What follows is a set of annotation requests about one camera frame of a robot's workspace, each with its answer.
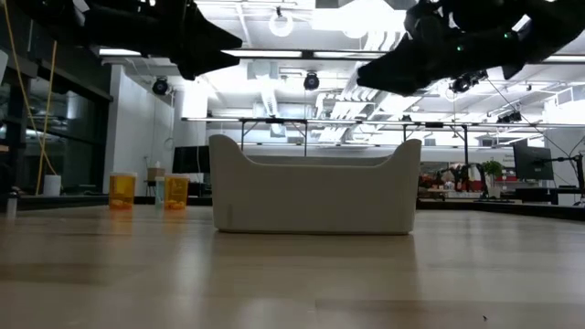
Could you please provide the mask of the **black desk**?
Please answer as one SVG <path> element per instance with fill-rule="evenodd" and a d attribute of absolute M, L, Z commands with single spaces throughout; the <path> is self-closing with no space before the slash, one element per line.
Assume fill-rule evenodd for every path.
<path fill-rule="evenodd" d="M 561 187 L 526 187 L 517 188 L 515 196 L 523 203 L 546 203 L 553 206 L 559 206 L 559 197 L 561 195 L 574 196 L 573 201 L 569 201 L 570 206 L 585 207 L 585 194 L 575 186 Z"/>

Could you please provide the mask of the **small cardboard box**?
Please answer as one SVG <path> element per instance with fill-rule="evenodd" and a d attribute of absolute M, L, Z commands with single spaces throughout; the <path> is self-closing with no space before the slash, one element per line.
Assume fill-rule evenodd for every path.
<path fill-rule="evenodd" d="M 148 182 L 155 181 L 157 177 L 164 177 L 165 169 L 159 161 L 147 166 L 146 180 Z"/>

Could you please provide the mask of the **orange pill bottle white cap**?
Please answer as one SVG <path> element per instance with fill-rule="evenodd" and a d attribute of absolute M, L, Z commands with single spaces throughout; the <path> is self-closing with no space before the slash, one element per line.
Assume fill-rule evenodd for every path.
<path fill-rule="evenodd" d="M 109 178 L 109 207 L 131 210 L 135 196 L 136 173 L 112 172 Z"/>
<path fill-rule="evenodd" d="M 184 210 L 188 198 L 189 176 L 169 174 L 165 176 L 165 210 Z"/>

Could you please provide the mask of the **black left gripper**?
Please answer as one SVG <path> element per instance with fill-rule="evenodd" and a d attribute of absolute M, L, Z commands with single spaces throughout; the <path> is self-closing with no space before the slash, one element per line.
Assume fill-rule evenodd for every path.
<path fill-rule="evenodd" d="M 185 80 L 227 68 L 229 55 L 217 50 L 242 46 L 241 38 L 208 21 L 193 0 L 121 5 L 122 1 L 94 4 L 84 13 L 84 33 L 90 43 L 167 57 L 182 50 L 175 63 Z"/>

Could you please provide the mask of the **light grey plastic bin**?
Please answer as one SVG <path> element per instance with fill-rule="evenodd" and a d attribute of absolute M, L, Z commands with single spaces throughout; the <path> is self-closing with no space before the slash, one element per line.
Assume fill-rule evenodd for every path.
<path fill-rule="evenodd" d="M 209 139 L 213 220 L 225 232 L 407 235 L 413 230 L 421 143 L 387 158 L 268 158 Z"/>

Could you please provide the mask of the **black computer monitor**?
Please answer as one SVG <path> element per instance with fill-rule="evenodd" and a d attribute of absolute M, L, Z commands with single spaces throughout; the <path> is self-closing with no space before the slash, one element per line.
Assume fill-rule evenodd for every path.
<path fill-rule="evenodd" d="M 172 171 L 174 174 L 209 174 L 209 147 L 206 145 L 176 147 Z"/>

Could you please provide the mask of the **long ceiling light strip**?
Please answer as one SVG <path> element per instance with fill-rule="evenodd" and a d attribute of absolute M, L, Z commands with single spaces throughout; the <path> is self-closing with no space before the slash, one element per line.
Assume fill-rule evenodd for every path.
<path fill-rule="evenodd" d="M 339 60 L 339 61 L 370 61 L 383 55 L 383 51 L 362 50 L 286 50 L 286 49 L 262 49 L 243 48 L 224 50 L 224 53 L 240 59 L 304 59 L 304 60 Z M 579 54 L 555 54 L 542 61 L 549 65 L 585 65 L 585 55 Z"/>

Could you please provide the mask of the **green potted plant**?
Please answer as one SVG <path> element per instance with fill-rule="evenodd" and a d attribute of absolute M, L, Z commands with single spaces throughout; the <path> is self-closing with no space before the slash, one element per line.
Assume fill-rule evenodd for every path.
<path fill-rule="evenodd" d="M 489 160 L 482 163 L 485 176 L 485 184 L 487 187 L 487 193 L 490 198 L 499 198 L 501 189 L 496 185 L 496 180 L 503 173 L 503 166 L 495 161 Z"/>

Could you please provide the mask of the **black metal frame stand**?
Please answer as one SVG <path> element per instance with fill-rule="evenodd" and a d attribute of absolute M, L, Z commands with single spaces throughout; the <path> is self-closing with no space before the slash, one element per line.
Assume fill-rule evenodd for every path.
<path fill-rule="evenodd" d="M 407 140 L 407 130 L 410 126 L 413 126 L 414 129 L 418 128 L 425 128 L 425 129 L 443 129 L 449 128 L 453 131 L 455 135 L 457 135 L 460 139 L 463 140 L 463 150 L 464 150 L 464 163 L 466 165 L 470 164 L 469 161 L 469 141 L 468 141 L 468 125 L 466 123 L 456 123 L 456 122 L 404 122 L 401 124 L 402 131 L 403 131 L 403 141 Z"/>
<path fill-rule="evenodd" d="M 307 135 L 309 132 L 309 122 L 307 119 L 295 119 L 295 118 L 278 118 L 278 117 L 265 117 L 265 118 L 238 118 L 238 122 L 241 123 L 241 134 L 239 148 L 241 151 L 244 150 L 245 136 L 253 130 L 258 123 L 266 124 L 290 124 L 292 125 L 303 137 L 303 155 L 307 155 L 308 139 Z M 248 122 L 252 122 L 253 125 L 246 130 L 245 126 Z"/>

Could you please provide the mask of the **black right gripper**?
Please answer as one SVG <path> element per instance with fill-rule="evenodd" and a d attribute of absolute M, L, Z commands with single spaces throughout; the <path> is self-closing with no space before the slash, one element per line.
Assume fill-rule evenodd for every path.
<path fill-rule="evenodd" d="M 357 70 L 361 87 L 410 96 L 436 80 L 496 66 L 527 62 L 514 25 L 526 0 L 419 0 L 405 16 L 407 36 Z"/>

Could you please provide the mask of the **black monitor on arm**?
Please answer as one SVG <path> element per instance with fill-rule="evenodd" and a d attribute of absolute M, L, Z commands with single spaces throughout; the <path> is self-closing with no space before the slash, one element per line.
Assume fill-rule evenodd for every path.
<path fill-rule="evenodd" d="M 551 151 L 523 144 L 513 146 L 516 177 L 522 180 L 553 180 Z"/>

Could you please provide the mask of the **white bucket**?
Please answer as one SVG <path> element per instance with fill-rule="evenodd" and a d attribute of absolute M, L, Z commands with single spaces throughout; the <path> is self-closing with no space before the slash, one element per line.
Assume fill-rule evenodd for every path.
<path fill-rule="evenodd" d="M 60 196 L 61 176 L 45 175 L 43 181 L 43 196 Z"/>

